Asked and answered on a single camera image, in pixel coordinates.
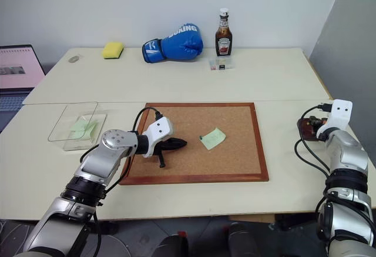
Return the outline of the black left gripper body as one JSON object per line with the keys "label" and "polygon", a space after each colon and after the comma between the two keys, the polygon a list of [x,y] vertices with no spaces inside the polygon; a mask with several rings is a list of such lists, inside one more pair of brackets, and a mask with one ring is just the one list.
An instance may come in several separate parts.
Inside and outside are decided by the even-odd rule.
{"label": "black left gripper body", "polygon": [[162,153],[162,151],[170,151],[173,149],[174,149],[174,139],[169,138],[165,141],[160,141],[155,145],[153,155],[158,155]]}

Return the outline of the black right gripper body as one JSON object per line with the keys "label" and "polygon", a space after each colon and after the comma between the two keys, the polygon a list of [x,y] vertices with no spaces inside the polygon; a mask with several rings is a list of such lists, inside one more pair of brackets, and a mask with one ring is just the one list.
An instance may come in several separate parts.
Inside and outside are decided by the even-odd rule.
{"label": "black right gripper body", "polygon": [[313,128],[319,128],[326,124],[327,118],[317,118],[315,116],[310,116],[308,119],[308,124],[311,125]]}

